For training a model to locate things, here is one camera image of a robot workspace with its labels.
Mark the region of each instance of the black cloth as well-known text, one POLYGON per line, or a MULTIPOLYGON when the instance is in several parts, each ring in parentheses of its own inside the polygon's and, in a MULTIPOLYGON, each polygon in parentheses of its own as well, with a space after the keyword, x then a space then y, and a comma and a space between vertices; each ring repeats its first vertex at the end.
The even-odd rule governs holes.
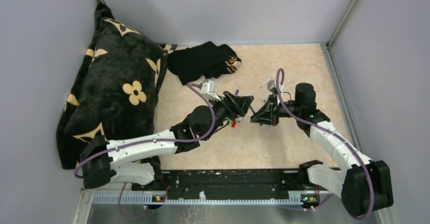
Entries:
POLYGON ((81 151, 97 135, 119 140, 154 133, 167 57, 176 48, 155 43, 115 20, 104 4, 94 15, 93 39, 58 123, 63 169, 74 169, 81 151))
POLYGON ((174 51, 167 59, 167 68, 177 75, 183 85, 222 74, 234 73, 242 60, 228 45, 216 46, 207 42, 200 46, 174 51))

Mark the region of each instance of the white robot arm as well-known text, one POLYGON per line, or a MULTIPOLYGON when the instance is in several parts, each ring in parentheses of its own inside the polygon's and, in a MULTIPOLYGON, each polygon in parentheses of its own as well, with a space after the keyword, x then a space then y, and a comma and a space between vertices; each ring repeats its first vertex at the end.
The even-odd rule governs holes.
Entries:
POLYGON ((155 179, 154 167, 151 163, 135 161, 197 148, 200 146, 198 138, 208 140, 225 119, 244 117, 254 99, 252 96, 235 96, 228 91, 218 96, 212 80, 204 80, 198 87, 200 94, 209 100, 211 108, 198 106, 184 121, 156 134, 107 141, 103 136, 95 137, 82 151, 81 164, 75 170, 75 176, 84 179, 87 189, 98 188, 108 182, 147 185, 155 179), (211 127, 212 113, 214 127, 211 127), (82 169, 82 176, 77 175, 79 168, 82 169))
POLYGON ((294 116, 299 128, 315 140, 339 166, 339 170, 335 170, 318 160, 301 164, 298 177, 304 186, 319 185, 329 190, 342 200, 345 208, 354 216, 363 215, 371 205, 369 186, 372 186, 374 194, 373 211, 393 205, 387 164, 373 161, 340 135, 330 119, 316 109, 316 93, 311 84, 298 84, 295 100, 282 102, 288 111, 280 104, 274 81, 269 82, 268 89, 272 94, 263 107, 251 116, 251 123, 276 126, 280 117, 294 116), (369 173, 371 184, 367 182, 363 167, 369 173))

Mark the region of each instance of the purple cable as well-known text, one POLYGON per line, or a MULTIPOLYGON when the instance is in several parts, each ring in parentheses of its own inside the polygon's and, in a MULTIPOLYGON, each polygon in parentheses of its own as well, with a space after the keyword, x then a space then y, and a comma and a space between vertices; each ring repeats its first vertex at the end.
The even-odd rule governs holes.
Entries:
POLYGON ((124 214, 124 212, 122 211, 122 208, 121 208, 121 199, 122 199, 122 194, 124 193, 125 186, 126 186, 127 184, 128 184, 128 182, 125 182, 125 183, 124 183, 124 185, 122 186, 122 189, 121 189, 121 192, 120 192, 120 197, 119 197, 119 199, 118 199, 118 209, 119 209, 119 211, 120 211, 120 214, 121 214, 123 217, 125 217, 125 218, 127 218, 127 219, 130 219, 130 220, 137 220, 137 219, 139 219, 139 218, 144 217, 144 216, 147 214, 146 210, 144 210, 144 211, 142 212, 142 214, 140 214, 140 215, 137 215, 137 216, 128 216, 128 215, 124 214))
POLYGON ((341 142, 343 142, 346 145, 346 147, 351 151, 351 153, 354 155, 354 157, 358 160, 358 162, 362 166, 362 168, 364 170, 364 173, 366 175, 367 185, 369 187, 369 208, 367 209, 366 213, 363 216, 361 216, 361 217, 353 216, 351 213, 349 213, 348 210, 347 210, 347 212, 348 212, 348 214, 352 218, 354 218, 356 220, 365 220, 365 219, 367 219, 370 216, 370 214, 372 213, 372 210, 373 210, 373 205, 375 203, 375 193, 373 192, 373 185, 372 185, 372 181, 370 179, 369 171, 367 170, 364 162, 362 161, 362 159, 360 158, 360 156, 357 154, 357 152, 355 152, 355 150, 347 143, 347 141, 344 138, 342 138, 342 136, 340 136, 339 134, 333 133, 332 131, 330 131, 330 130, 328 130, 326 128, 323 128, 323 127, 321 127, 321 126, 319 126, 317 124, 314 124, 314 123, 312 123, 310 121, 301 119, 301 118, 297 117, 296 115, 294 115, 292 112, 290 112, 290 110, 288 110, 287 106, 285 105, 284 101, 282 100, 282 93, 281 93, 281 91, 279 89, 279 75, 280 74, 282 74, 282 77, 281 77, 281 84, 282 84, 284 76, 285 76, 284 71, 283 71, 282 68, 278 69, 278 72, 276 73, 276 91, 278 93, 278 97, 279 97, 280 103, 281 103, 282 107, 285 109, 285 111, 288 113, 288 115, 290 115, 290 117, 292 117, 293 119, 295 119, 295 120, 297 120, 299 122, 308 124, 308 125, 313 126, 313 127, 317 128, 317 129, 323 130, 323 131, 325 131, 325 132, 327 132, 329 134, 333 134, 333 136, 335 136, 336 138, 338 138, 341 142))
MULTIPOLYGON (((207 137, 207 136, 212 132, 213 128, 215 127, 215 120, 216 120, 216 118, 215 118, 215 112, 213 111, 212 105, 209 103, 209 101, 208 101, 208 100, 206 100, 206 98, 204 98, 204 96, 203 96, 202 94, 200 94, 200 92, 198 92, 196 89, 194 89, 194 88, 193 88, 193 86, 194 86, 194 87, 200 87, 200 85, 189 83, 189 84, 187 84, 187 86, 188 86, 188 88, 190 88, 194 93, 196 93, 200 98, 202 98, 202 99, 203 99, 203 101, 206 103, 206 105, 209 107, 210 114, 212 115, 212 124, 210 125, 209 130, 208 130, 204 135, 202 135, 202 136, 200 136, 200 137, 198 137, 198 138, 196 138, 196 139, 164 139, 164 138, 160 138, 160 139, 157 139, 157 141, 170 141, 170 142, 182 142, 182 143, 197 142, 197 141, 199 141, 199 140, 202 140, 202 139, 206 138, 206 137, 207 137)), ((137 144, 143 144, 143 143, 149 143, 149 142, 154 142, 154 141, 153 141, 153 139, 146 139, 146 140, 142 140, 142 141, 132 142, 132 143, 128 143, 128 144, 125 144, 125 145, 121 145, 121 146, 119 146, 119 147, 118 147, 118 149, 120 150, 120 149, 124 149, 124 148, 130 147, 130 146, 134 146, 134 145, 137 145, 137 144)), ((76 169, 75 169, 75 171, 74 171, 74 175, 75 175, 75 177, 77 177, 77 178, 83 178, 83 176, 79 176, 79 175, 78 175, 78 171, 79 171, 79 170, 80 170, 80 169, 81 169, 85 164, 87 164, 89 161, 91 161, 91 160, 93 160, 94 158, 99 157, 99 156, 101 156, 101 155, 103 155, 103 154, 106 154, 106 153, 109 153, 109 152, 112 152, 112 151, 115 151, 115 150, 116 150, 115 148, 106 149, 106 150, 104 150, 104 151, 98 152, 98 153, 96 153, 96 154, 94 154, 94 155, 92 155, 92 156, 88 157, 87 159, 83 160, 83 161, 82 161, 82 162, 81 162, 81 163, 76 167, 76 169)), ((122 209, 121 209, 121 198, 122 198, 122 194, 123 194, 123 192, 124 192, 124 190, 125 190, 125 186, 126 186, 126 184, 127 184, 127 183, 124 183, 124 186, 123 186, 123 187, 122 187, 122 189, 121 189, 121 192, 120 192, 120 199, 119 199, 119 201, 118 201, 118 207, 119 207, 120 213, 121 213, 121 215, 122 215, 123 217, 128 218, 128 219, 139 219, 139 218, 141 218, 141 217, 143 217, 143 216, 145 215, 145 212, 144 212, 142 215, 139 215, 139 216, 127 216, 127 215, 125 215, 125 214, 123 213, 123 211, 122 211, 122 209)))

